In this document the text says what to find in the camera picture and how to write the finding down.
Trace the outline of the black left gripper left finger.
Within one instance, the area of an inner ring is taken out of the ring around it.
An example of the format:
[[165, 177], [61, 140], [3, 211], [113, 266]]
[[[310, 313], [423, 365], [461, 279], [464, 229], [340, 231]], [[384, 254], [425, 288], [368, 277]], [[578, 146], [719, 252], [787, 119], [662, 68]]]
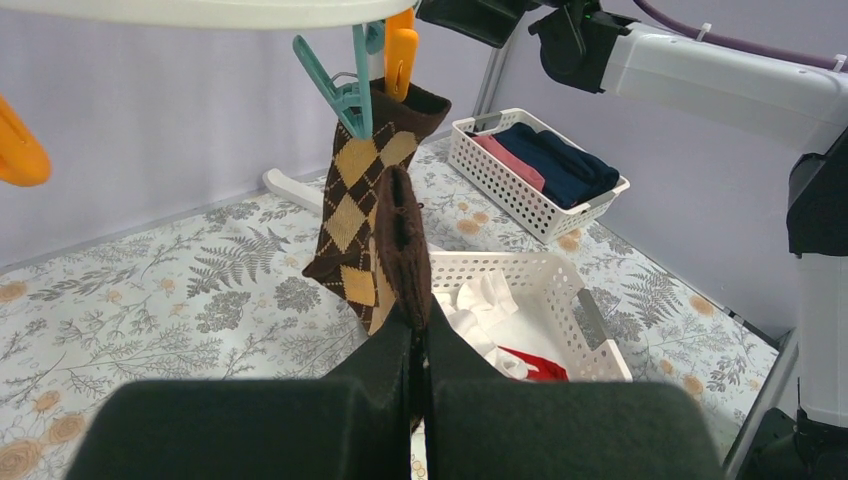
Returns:
[[407, 479], [414, 330], [399, 309], [315, 379], [144, 380], [98, 411], [71, 479]]

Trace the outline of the orange front clip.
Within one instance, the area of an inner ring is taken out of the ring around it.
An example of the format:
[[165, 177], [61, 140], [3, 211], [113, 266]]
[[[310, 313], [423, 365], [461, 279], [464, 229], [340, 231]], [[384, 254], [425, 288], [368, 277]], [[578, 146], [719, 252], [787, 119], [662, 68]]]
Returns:
[[408, 8], [389, 17], [385, 23], [385, 93], [398, 102], [403, 102], [408, 95], [416, 60], [419, 35], [414, 22], [415, 10]]

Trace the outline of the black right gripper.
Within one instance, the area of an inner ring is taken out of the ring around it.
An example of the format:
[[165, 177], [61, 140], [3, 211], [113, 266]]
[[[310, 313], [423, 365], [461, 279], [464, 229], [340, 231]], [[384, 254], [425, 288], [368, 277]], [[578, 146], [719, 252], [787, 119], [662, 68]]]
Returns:
[[502, 48], [529, 5], [527, 0], [422, 0], [416, 17], [492, 48]]

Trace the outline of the brown argyle sock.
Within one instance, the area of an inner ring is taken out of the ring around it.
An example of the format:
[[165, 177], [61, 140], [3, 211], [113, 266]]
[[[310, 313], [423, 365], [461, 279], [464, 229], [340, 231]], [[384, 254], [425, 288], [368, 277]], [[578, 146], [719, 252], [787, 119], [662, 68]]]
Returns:
[[407, 170], [391, 166], [375, 187], [370, 246], [375, 258], [377, 305], [368, 334], [382, 327], [399, 307], [416, 331], [423, 330], [432, 309], [431, 263], [421, 215]]
[[409, 168], [419, 145], [435, 132], [452, 103], [415, 84], [404, 100], [395, 100], [383, 77], [369, 86], [373, 133], [358, 139], [342, 125], [336, 127], [316, 251], [302, 274], [344, 300], [373, 335], [394, 303], [373, 237], [378, 181], [389, 167]]

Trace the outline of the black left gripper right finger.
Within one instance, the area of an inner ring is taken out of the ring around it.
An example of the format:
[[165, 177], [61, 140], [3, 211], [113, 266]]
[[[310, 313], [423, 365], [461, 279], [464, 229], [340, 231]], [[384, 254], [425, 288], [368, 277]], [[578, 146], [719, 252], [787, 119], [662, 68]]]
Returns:
[[700, 410], [646, 382], [522, 382], [497, 372], [436, 301], [424, 333], [432, 479], [720, 479]]

